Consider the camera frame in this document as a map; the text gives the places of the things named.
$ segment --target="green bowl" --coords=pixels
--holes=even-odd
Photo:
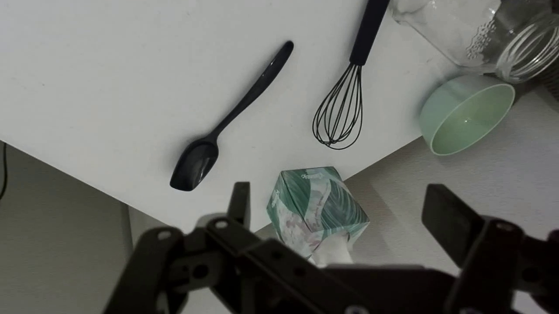
[[[462,75],[433,91],[419,113],[434,155],[454,155],[485,138],[509,112],[515,89],[497,79]]]

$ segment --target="whisk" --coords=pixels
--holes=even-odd
[[[349,148],[363,129],[361,66],[382,23],[389,0],[368,0],[349,66],[319,103],[312,119],[314,138],[331,150]]]

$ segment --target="spoon handle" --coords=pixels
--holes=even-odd
[[[267,65],[258,80],[247,89],[244,98],[225,115],[225,119],[211,131],[216,138],[240,112],[244,112],[267,87],[274,82],[282,65],[288,61],[293,51],[293,42],[282,44],[275,58]]]

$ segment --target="spoon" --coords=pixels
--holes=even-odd
[[[293,42],[282,44],[275,58],[267,65],[263,73],[247,89],[244,98],[230,110],[230,113],[225,115],[211,133],[197,138],[183,150],[171,176],[172,188],[188,192],[204,180],[218,157],[216,138],[219,136],[219,133],[272,84],[272,80],[277,77],[282,65],[289,58],[291,51]]]

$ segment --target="white table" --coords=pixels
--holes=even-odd
[[[389,14],[363,72],[364,127],[333,152],[310,119],[344,70],[364,0],[3,0],[0,138],[165,223],[190,230],[251,181],[251,229],[281,169],[335,166],[344,178],[419,136],[422,98],[452,66]],[[219,136],[195,192],[167,181],[284,40],[270,89]]]

